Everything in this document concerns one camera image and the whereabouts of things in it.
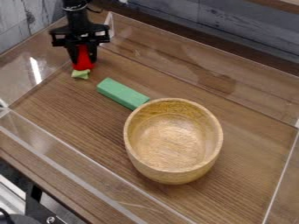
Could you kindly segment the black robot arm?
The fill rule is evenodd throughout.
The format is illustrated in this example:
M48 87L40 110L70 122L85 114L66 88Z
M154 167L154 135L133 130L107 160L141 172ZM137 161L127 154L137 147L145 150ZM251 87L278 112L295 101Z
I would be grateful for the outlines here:
M62 0L67 24L50 30L54 47L67 49L71 62L78 65L83 55L91 63L98 59L98 47L110 42L110 26L90 21L90 0Z

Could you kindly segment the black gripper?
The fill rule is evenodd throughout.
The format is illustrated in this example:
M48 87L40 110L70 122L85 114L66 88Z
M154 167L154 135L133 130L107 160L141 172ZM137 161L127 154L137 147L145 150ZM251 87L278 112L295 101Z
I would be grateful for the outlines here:
M77 45L89 44L91 62L98 60L98 45L110 42L110 26L90 24L86 30L75 31L69 25L50 31L54 46L67 46L67 51L74 64L78 63L81 50Z

